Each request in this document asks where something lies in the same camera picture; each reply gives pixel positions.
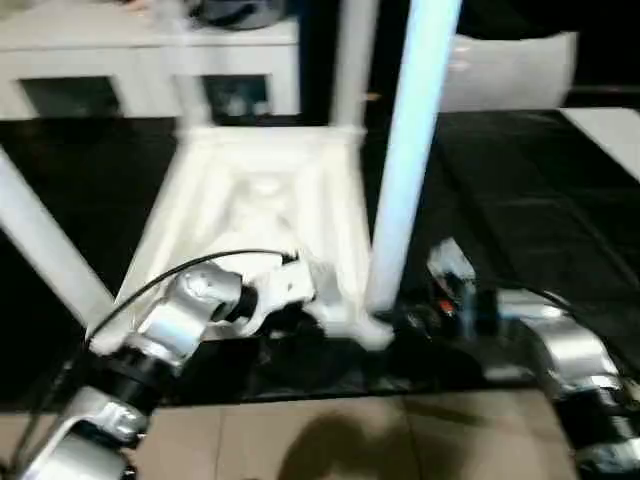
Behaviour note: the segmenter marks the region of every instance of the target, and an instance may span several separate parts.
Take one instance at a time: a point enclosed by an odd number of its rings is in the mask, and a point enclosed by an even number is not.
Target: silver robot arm
[[[456,340],[473,345],[494,337],[536,378],[582,478],[640,478],[640,404],[602,340],[576,321],[566,301],[526,289],[478,292],[473,267],[453,239],[432,250],[428,267],[451,300],[446,318],[457,324]]]
[[[75,394],[16,478],[135,478],[122,449],[144,438],[154,409],[205,335],[254,335],[270,313],[292,303],[302,303],[328,336],[350,337],[369,349],[392,339],[390,327],[355,315],[327,266],[296,260],[245,285],[214,263],[196,265],[175,276],[123,344],[104,357],[104,368]]]

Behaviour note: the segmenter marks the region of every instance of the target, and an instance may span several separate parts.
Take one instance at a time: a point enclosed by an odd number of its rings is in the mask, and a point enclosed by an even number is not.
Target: black table surface
[[[3,148],[114,293],[175,151],[173,129],[168,119],[0,123]],[[371,131],[362,148],[371,226],[386,137],[385,130]],[[420,202],[401,299],[424,287],[429,249],[453,236],[479,277],[518,280],[568,298],[625,372],[640,371],[640,226],[634,222],[640,186],[561,114],[441,115]],[[0,408],[19,410],[46,386],[82,331],[6,236],[0,258]],[[208,344],[169,402],[491,386],[467,355],[421,340],[405,338],[371,356],[314,332],[300,338]]]

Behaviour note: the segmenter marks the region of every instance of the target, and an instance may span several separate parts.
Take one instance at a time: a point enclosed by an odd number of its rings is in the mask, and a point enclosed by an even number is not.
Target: white cabinet
[[[38,88],[49,83],[50,96],[55,96],[61,85],[55,80],[70,78],[106,80],[123,116],[177,116],[174,77],[185,71],[204,81],[260,76],[271,114],[299,113],[295,19],[259,30],[203,28],[188,35],[191,61],[178,65],[163,48],[174,39],[158,30],[150,12],[131,13],[112,3],[48,0],[15,13],[0,21],[0,118],[38,116],[25,88],[29,80],[51,79],[38,82]]]

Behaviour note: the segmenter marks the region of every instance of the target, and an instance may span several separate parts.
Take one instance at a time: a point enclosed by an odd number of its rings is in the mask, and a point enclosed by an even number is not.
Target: black cable
[[[226,252],[217,252],[211,253],[208,255],[204,255],[202,257],[194,258],[189,260],[188,262],[184,262],[176,267],[173,267],[170,270],[158,275],[154,279],[150,280],[148,283],[140,287],[138,290],[133,292],[126,300],[124,300],[120,305],[114,308],[111,313],[109,313],[106,317],[104,317],[98,325],[91,331],[91,333],[87,336],[87,338],[81,343],[76,352],[71,356],[69,360],[64,362],[58,374],[54,378],[51,383],[50,388],[37,400],[37,403],[34,408],[31,409],[29,422],[27,426],[22,432],[20,439],[18,440],[16,447],[11,455],[11,460],[9,462],[8,472],[13,474],[17,471],[21,459],[24,453],[25,448],[31,441],[31,437],[35,430],[38,428],[38,424],[40,423],[40,418],[42,417],[42,413],[46,411],[50,406],[56,395],[60,391],[61,387],[64,385],[66,380],[70,377],[73,370],[75,370],[76,365],[79,360],[90,350],[91,342],[96,338],[96,336],[104,330],[104,328],[109,325],[115,318],[118,317],[123,311],[129,308],[138,298],[147,293],[156,285],[162,283],[167,278],[172,277],[188,268],[191,268],[195,265],[199,265],[204,262],[208,262],[210,260],[215,260],[217,258],[222,257],[230,257],[233,255],[246,255],[246,254],[267,254],[267,255],[278,255],[282,257],[283,263],[286,263],[291,259],[291,255],[278,252],[275,250],[263,250],[263,249],[243,249],[243,250],[229,250]]]

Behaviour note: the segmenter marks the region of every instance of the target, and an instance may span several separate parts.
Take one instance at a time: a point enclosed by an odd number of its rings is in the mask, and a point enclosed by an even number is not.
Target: tile floor
[[[24,423],[0,416],[6,458]],[[133,455],[142,479],[575,479],[533,391],[165,409]]]

